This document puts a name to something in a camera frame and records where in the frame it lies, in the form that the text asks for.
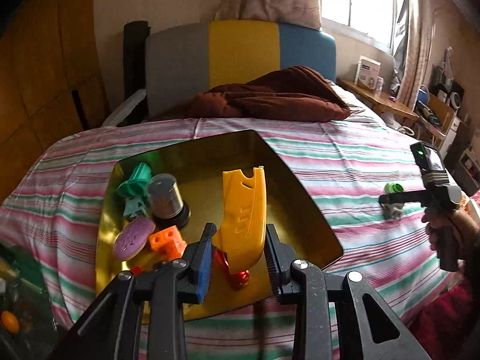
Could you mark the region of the person right hand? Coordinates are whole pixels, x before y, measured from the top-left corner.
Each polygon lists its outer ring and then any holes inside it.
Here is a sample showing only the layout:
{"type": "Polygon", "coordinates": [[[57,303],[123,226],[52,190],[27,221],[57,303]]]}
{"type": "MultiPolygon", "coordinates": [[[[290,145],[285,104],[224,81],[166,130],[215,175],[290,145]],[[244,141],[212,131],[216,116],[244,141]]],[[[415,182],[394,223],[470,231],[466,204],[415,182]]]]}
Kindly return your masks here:
{"type": "Polygon", "coordinates": [[[458,252],[462,257],[470,253],[479,234],[479,226],[462,209],[445,214],[431,206],[425,209],[421,221],[426,223],[425,232],[428,235],[431,250],[439,248],[439,229],[451,228],[456,238],[458,252]]]}

